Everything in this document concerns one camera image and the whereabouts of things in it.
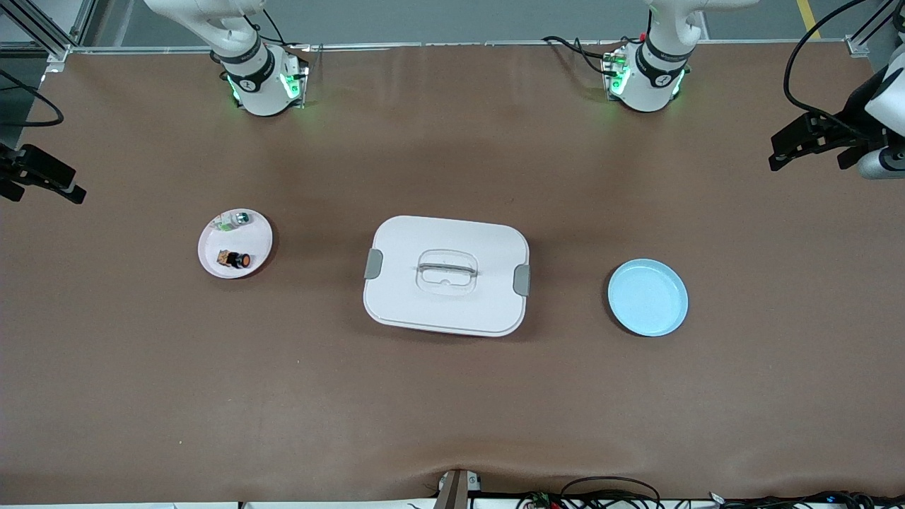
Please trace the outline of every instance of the brown table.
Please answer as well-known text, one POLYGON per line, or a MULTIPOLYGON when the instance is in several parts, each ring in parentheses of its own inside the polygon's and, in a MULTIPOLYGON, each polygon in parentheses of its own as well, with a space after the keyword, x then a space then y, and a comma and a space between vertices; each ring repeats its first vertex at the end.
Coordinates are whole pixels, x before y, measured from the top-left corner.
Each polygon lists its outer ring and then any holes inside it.
MULTIPOLYGON (((37 144, 82 206, 2 213, 0 502, 424 496, 631 475, 670 497, 905 489, 905 182, 833 155, 773 174, 789 45, 702 46, 667 110, 604 101, 547 47, 325 53, 305 110, 233 108, 206 55, 72 56, 37 144), (199 266, 205 223, 265 213, 241 281, 199 266), (391 216, 511 225, 528 315, 509 337, 390 328, 362 302, 391 216), (691 295, 660 339, 607 316, 651 257, 691 295)), ((833 110, 870 71, 809 45, 795 89, 833 110)))

